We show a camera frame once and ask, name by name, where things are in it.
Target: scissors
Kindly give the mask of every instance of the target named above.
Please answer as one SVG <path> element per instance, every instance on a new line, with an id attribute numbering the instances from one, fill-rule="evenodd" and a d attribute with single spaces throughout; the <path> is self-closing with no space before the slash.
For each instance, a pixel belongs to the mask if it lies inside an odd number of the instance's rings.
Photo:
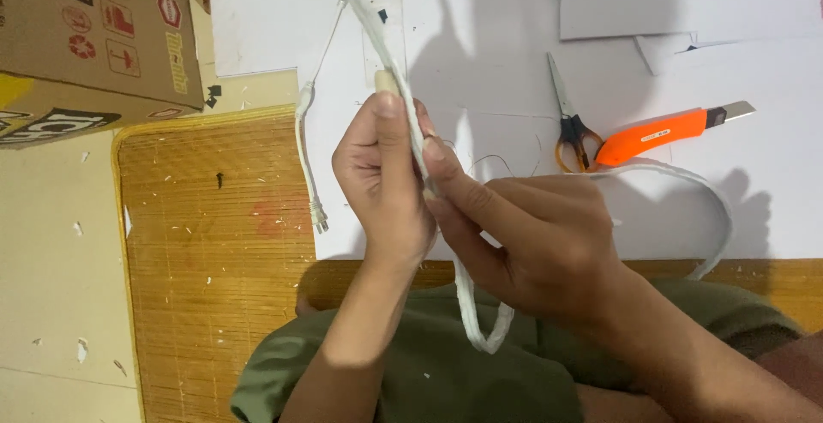
<path id="1" fill-rule="evenodd" d="M 603 145 L 603 139 L 583 124 L 577 110 L 574 109 L 569 98 L 566 96 L 563 79 L 561 78 L 560 71 L 557 70 L 555 59 L 551 56 L 550 52 L 547 52 L 546 55 L 549 57 L 549 68 L 551 70 L 551 79 L 555 83 L 557 101 L 561 105 L 561 138 L 557 140 L 557 145 L 555 145 L 555 161 L 557 161 L 557 165 L 561 167 L 564 173 L 592 172 L 596 166 L 593 167 L 589 163 L 589 156 L 586 155 L 583 141 L 590 139 L 597 145 L 599 150 Z M 573 171 L 563 162 L 563 147 L 567 144 L 571 146 L 574 151 L 579 171 Z"/>

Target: scissor blade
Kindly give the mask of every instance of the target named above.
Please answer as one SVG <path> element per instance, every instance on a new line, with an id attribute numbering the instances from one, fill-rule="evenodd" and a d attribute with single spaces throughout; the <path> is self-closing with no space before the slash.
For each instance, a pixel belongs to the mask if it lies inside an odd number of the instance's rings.
<path id="1" fill-rule="evenodd" d="M 550 51 L 547 51 L 546 55 L 549 57 L 551 80 L 555 83 L 555 92 L 557 92 L 557 101 L 561 105 L 561 113 L 565 114 L 566 116 L 572 117 L 575 114 L 577 114 L 577 110 L 574 109 L 571 102 L 569 101 L 569 97 L 566 96 L 565 85 L 563 85 L 563 78 L 561 77 L 561 72 L 557 70 L 557 64 L 555 64 L 555 59 L 551 56 Z"/>

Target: orange utility knife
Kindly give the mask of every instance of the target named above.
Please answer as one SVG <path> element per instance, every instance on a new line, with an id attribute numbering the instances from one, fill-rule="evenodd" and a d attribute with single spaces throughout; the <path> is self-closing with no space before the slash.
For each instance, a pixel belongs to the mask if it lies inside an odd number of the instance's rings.
<path id="1" fill-rule="evenodd" d="M 594 161 L 600 165 L 617 166 L 656 146 L 696 137 L 710 127 L 720 126 L 726 121 L 756 111 L 748 102 L 735 102 L 631 127 L 609 137 L 600 147 Z"/>

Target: cardboard box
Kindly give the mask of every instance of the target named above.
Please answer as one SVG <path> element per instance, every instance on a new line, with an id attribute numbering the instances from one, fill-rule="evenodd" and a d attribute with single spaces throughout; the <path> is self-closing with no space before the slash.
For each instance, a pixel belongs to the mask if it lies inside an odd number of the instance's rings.
<path id="1" fill-rule="evenodd" d="M 202 106 L 189 0 L 0 0 L 0 148 Z"/>

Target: person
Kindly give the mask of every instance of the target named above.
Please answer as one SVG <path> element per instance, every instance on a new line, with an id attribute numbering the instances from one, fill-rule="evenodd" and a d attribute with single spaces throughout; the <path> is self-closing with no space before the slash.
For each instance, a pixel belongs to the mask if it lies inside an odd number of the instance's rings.
<path id="1" fill-rule="evenodd" d="M 423 191 L 403 102 L 362 106 L 333 156 L 363 225 L 362 266 L 337 310 L 300 315 L 252 354 L 231 400 L 243 421 L 823 421 L 752 359 L 802 331 L 754 294 L 646 281 L 580 175 L 481 185 L 417 102 Z M 496 354 L 465 336 L 454 285 L 409 292 L 436 227 L 482 292 L 517 314 Z M 502 246 L 481 236 L 487 231 Z"/>

